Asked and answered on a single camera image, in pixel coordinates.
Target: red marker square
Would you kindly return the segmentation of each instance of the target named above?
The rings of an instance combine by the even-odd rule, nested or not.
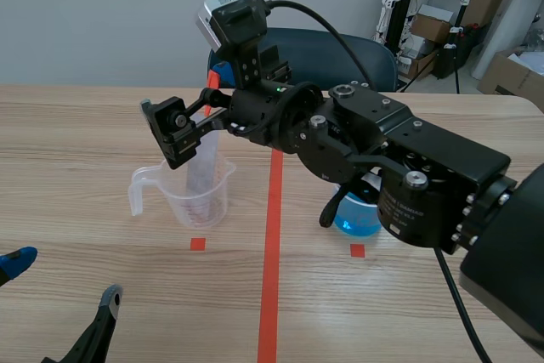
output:
[[[351,244],[351,256],[356,258],[364,258],[365,246],[363,244]]]
[[[191,251],[204,251],[206,249],[206,239],[205,238],[191,238],[190,239],[190,250]]]

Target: dark blue chair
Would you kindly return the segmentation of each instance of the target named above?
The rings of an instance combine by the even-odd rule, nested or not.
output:
[[[367,38],[342,37],[368,70],[377,91],[394,93],[397,90],[397,63],[393,54],[383,45]],[[325,90],[353,80],[365,80],[340,43],[328,31],[271,27],[259,44],[259,51],[273,45],[278,46],[280,58],[287,60],[292,68],[292,84],[311,81]],[[215,53],[211,52],[208,70],[219,62]]]

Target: blue liquid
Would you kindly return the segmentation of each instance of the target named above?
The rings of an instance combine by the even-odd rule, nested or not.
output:
[[[362,205],[364,202],[351,193],[348,197],[352,200],[344,198],[340,202],[334,224],[349,235],[367,237],[376,234],[382,227],[377,217],[377,207]]]

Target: orange tape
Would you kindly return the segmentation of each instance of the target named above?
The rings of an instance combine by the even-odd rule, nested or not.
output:
[[[206,250],[206,239],[205,238],[191,238],[190,239],[190,250],[191,251],[204,251],[204,250]]]
[[[356,258],[365,257],[365,245],[364,244],[351,244],[351,256]]]
[[[264,237],[263,290],[261,292],[261,321],[258,328],[257,363],[276,363],[277,356],[282,181],[283,153],[272,150],[269,205]]]
[[[206,86],[208,88],[219,88],[219,84],[221,83],[221,77],[217,72],[214,70],[210,70],[207,72],[207,83]],[[210,116],[210,113],[212,113],[212,107],[210,105],[206,105],[206,108],[204,110],[204,115]]]

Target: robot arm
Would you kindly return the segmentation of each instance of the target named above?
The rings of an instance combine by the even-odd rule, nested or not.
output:
[[[544,167],[515,189],[505,176],[508,156],[425,122],[368,87],[338,85],[323,97],[310,82],[262,80],[257,42],[266,33],[267,3],[227,0],[205,11],[199,21],[218,57],[233,65],[236,89],[229,96],[205,88],[187,108],[174,98],[142,104],[170,167],[186,163],[214,130],[298,155],[315,176],[341,186],[321,214],[324,227],[348,192],[372,200],[361,177],[379,167],[375,200],[383,227],[413,246],[448,254],[466,248],[461,285],[544,357]],[[221,109],[192,122],[204,105]]]

